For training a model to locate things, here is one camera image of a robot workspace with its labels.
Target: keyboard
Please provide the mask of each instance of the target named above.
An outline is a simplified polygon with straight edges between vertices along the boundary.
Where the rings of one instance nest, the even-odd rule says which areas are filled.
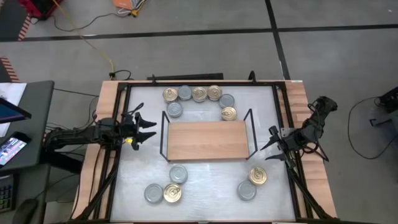
[[[14,175],[0,177],[0,213],[15,209],[16,185]]]

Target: computer monitor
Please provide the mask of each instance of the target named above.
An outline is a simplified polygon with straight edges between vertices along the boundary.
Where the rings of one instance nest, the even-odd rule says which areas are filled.
[[[0,98],[0,124],[30,119],[31,117],[30,113]]]

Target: gold can lid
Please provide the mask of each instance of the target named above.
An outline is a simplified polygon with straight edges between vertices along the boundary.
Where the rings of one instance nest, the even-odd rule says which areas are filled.
[[[223,90],[218,85],[212,85],[207,90],[207,95],[211,100],[218,100],[223,94]]]
[[[178,184],[169,184],[163,191],[164,199],[170,203],[180,200],[181,196],[182,190]]]
[[[204,100],[207,96],[206,90],[203,87],[196,87],[192,91],[194,100]]]
[[[178,92],[176,89],[173,88],[167,88],[163,92],[163,97],[165,101],[171,102],[177,99],[178,97]]]
[[[262,167],[255,167],[250,170],[249,179],[256,185],[261,185],[267,180],[267,173]]]
[[[221,117],[225,121],[236,120],[236,110],[234,108],[226,107],[221,111]]]

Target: phone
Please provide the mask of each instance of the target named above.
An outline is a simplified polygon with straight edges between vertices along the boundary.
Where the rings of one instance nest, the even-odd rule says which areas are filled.
[[[0,145],[0,168],[5,166],[21,149],[30,142],[23,133],[14,132]]]

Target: yellow cable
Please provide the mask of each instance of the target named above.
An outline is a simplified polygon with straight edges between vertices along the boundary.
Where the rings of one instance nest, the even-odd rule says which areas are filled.
[[[111,64],[111,71],[114,72],[114,65],[112,60],[102,51],[100,51],[99,49],[97,49],[96,47],[94,47],[90,42],[88,42],[79,32],[77,26],[75,25],[75,23],[73,22],[73,20],[70,18],[69,14],[58,4],[58,2],[56,0],[52,0],[57,7],[61,10],[62,14],[69,20],[69,23],[73,26],[73,28],[76,30],[77,34],[79,34],[80,38],[82,40],[84,40],[88,45],[90,45],[92,48],[94,48],[96,51],[98,51],[99,54],[101,54],[101,56],[103,58],[105,58],[110,64]]]

